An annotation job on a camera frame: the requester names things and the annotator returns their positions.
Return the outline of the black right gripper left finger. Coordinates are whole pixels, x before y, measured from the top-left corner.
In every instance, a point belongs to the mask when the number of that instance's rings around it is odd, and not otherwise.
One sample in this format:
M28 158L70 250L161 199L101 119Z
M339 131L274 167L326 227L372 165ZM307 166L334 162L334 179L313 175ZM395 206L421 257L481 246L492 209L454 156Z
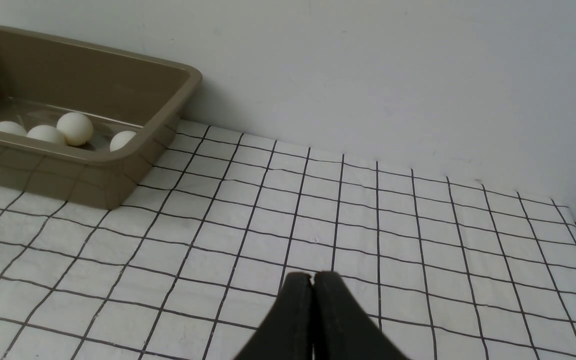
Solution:
M286 275L278 296L254 334L236 355L237 360L311 360L313 340L311 276Z

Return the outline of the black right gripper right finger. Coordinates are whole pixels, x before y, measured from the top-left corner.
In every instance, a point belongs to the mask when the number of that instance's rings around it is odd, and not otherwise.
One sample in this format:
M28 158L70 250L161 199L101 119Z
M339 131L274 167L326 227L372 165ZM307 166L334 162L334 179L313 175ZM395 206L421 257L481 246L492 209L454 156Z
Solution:
M370 319L338 273L316 273L313 296L316 360L407 359Z

